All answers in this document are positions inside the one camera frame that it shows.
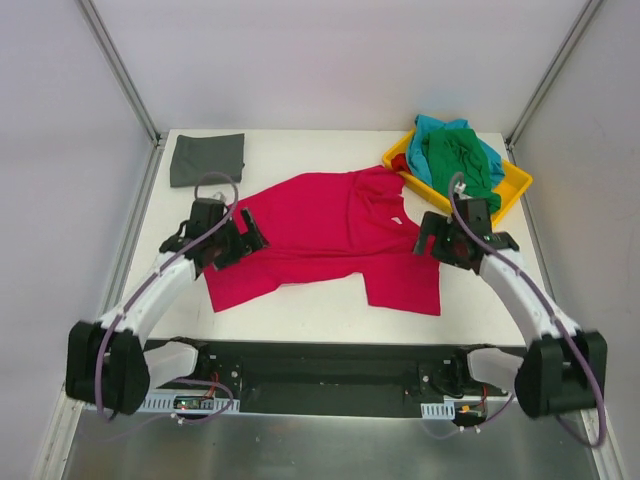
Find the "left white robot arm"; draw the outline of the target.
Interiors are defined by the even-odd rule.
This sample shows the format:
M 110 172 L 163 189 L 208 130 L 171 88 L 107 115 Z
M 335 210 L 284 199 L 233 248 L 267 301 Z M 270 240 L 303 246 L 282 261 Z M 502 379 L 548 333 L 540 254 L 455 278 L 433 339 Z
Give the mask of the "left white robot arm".
M 220 271 L 268 247 L 250 210 L 240 230 L 228 206 L 193 207 L 189 219 L 159 247 L 147 276 L 94 322 L 78 321 L 67 346 L 65 393 L 100 411 L 134 414 L 149 391 L 168 383 L 199 389 L 215 381 L 211 352 L 202 340 L 173 337 L 152 349 L 152 330 L 203 271 Z

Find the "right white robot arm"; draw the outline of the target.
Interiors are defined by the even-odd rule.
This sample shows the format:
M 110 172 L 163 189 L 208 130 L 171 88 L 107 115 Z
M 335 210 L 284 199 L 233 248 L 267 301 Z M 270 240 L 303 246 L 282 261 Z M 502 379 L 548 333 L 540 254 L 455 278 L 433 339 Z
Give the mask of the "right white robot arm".
M 426 212 L 414 251 L 478 275 L 501 300 L 526 344 L 523 356 L 490 344 L 459 348 L 450 369 L 457 392 L 469 395 L 493 385 L 513 393 L 532 419 L 604 411 L 606 340 L 582 329 L 541 290 L 510 234 L 470 234 L 457 220 Z

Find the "magenta t shirt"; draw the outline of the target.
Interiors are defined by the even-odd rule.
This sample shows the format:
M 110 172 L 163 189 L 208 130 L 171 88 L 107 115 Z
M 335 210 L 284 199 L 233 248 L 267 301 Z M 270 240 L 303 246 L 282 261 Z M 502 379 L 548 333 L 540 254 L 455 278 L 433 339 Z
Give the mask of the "magenta t shirt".
M 204 272 L 216 312 L 281 286 L 362 275 L 369 305 L 438 316 L 439 263 L 414 254 L 419 226 L 406 214 L 403 179 L 375 166 L 305 173 L 239 201 L 269 245 Z

